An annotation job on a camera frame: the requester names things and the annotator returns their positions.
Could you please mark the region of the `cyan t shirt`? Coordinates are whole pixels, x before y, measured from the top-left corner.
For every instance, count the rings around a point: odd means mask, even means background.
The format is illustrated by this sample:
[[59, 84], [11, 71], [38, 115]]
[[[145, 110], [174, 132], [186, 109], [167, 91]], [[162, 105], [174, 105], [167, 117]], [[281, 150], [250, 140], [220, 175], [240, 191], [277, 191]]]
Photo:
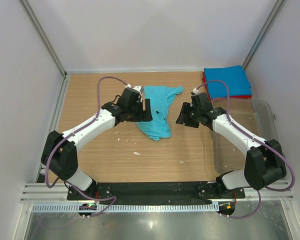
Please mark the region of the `cyan t shirt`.
[[150, 100], [152, 121], [137, 122], [137, 128], [148, 138], [158, 142], [170, 138], [172, 133], [168, 123], [169, 108], [177, 95], [184, 91], [182, 86], [145, 86], [145, 98]]

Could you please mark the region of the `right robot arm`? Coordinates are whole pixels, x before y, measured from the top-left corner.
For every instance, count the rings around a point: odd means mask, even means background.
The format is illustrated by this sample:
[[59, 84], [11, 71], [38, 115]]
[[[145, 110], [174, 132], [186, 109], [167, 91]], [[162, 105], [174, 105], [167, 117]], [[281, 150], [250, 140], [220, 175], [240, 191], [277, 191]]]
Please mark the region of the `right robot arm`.
[[208, 127], [245, 156], [243, 169], [231, 170], [216, 178], [215, 192], [221, 198], [227, 198], [235, 189], [243, 187], [261, 190], [287, 175], [280, 143], [248, 131], [225, 109], [213, 107], [205, 92], [192, 91], [191, 102], [182, 104], [176, 123], [192, 128]]

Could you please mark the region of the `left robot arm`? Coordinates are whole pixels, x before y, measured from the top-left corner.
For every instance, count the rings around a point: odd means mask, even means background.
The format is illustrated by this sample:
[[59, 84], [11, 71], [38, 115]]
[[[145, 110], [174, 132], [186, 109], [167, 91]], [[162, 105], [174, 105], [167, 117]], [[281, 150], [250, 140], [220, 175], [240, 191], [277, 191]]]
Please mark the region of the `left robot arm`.
[[78, 165], [78, 152], [101, 133], [123, 122], [150, 122], [150, 100], [142, 98], [142, 87], [126, 87], [117, 102], [105, 103], [98, 112], [81, 124], [59, 133], [48, 134], [41, 163], [60, 180], [78, 188], [83, 199], [96, 194], [94, 180]]

